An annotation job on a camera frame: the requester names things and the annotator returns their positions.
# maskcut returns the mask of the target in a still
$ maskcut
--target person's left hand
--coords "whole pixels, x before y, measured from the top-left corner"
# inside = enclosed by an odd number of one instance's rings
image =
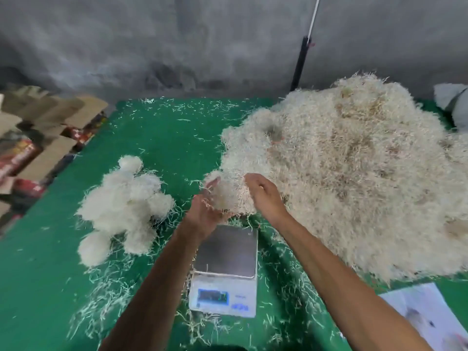
[[[222,212],[213,207],[211,190],[219,183],[220,177],[206,184],[202,191],[193,196],[192,205],[185,214],[181,224],[189,226],[192,234],[196,234],[199,241],[206,239],[219,223],[226,222],[233,216],[230,212]]]

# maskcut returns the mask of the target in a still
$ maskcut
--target black pole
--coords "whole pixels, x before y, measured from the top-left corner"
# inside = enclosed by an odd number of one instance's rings
[[[291,82],[291,91],[294,91],[299,85],[299,80],[301,79],[302,69],[304,68],[304,63],[306,62],[307,51],[309,49],[308,38],[302,38],[301,51],[299,52],[299,58],[297,58],[296,70],[294,70],[294,76],[292,77]]]

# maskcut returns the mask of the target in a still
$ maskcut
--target scale control panel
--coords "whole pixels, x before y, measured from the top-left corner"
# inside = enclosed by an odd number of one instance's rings
[[[195,273],[192,276],[189,307],[204,313],[254,318],[257,279],[213,276]]]

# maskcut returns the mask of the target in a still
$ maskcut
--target human hand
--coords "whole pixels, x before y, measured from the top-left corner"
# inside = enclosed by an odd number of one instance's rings
[[[274,228],[290,216],[273,182],[260,174],[245,174],[244,180],[255,207]]]
[[[213,207],[211,190],[219,181],[220,177],[207,183],[199,194],[193,196],[192,205],[181,222],[181,225],[187,226],[188,234],[196,236],[199,242],[206,239],[218,224],[227,221],[233,215]]]

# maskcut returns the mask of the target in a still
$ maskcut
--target white cable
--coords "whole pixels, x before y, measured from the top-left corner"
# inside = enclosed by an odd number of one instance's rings
[[[309,34],[307,35],[307,43],[310,42],[310,35],[312,34],[313,23],[315,22],[315,16],[317,15],[317,10],[319,8],[320,0],[315,2],[315,9],[313,11],[312,22],[310,23]]]

